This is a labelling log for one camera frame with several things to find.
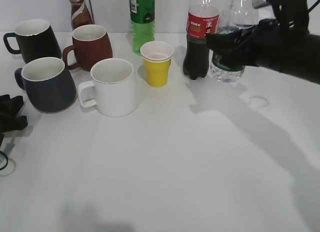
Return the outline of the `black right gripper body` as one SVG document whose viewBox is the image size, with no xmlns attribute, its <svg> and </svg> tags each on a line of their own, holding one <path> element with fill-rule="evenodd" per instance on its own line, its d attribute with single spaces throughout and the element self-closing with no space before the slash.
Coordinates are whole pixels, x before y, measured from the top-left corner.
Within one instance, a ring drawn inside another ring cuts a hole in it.
<svg viewBox="0 0 320 232">
<path fill-rule="evenodd" d="M 258 24 L 253 38 L 257 67 L 319 84 L 320 37 L 309 32 L 308 0 L 268 0 L 275 19 Z"/>
</svg>

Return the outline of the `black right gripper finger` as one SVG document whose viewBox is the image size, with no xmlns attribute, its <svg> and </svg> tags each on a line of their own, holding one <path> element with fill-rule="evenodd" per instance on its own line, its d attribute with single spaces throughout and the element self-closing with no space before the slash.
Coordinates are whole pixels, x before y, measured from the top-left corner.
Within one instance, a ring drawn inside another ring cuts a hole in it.
<svg viewBox="0 0 320 232">
<path fill-rule="evenodd" d="M 252 49 L 252 32 L 235 31 L 228 34 L 210 33 L 206 45 L 221 57 L 220 63 L 227 67 L 256 67 Z"/>
<path fill-rule="evenodd" d="M 259 29 L 257 24 L 239 24 L 239 31 L 242 34 L 255 33 Z"/>
</svg>

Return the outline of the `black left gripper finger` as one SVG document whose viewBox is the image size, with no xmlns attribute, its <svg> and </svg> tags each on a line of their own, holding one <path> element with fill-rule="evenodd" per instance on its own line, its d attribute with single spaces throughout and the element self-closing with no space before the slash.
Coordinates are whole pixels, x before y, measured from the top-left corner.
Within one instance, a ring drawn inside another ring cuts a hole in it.
<svg viewBox="0 0 320 232">
<path fill-rule="evenodd" d="M 22 96 L 15 96 L 12 98 L 9 94 L 0 96 L 1 117 L 16 117 L 23 106 L 24 101 Z"/>
<path fill-rule="evenodd" d="M 21 131 L 28 126 L 28 119 L 26 116 L 22 115 L 20 117 L 5 117 L 0 116 L 0 132 L 12 132 Z"/>
</svg>

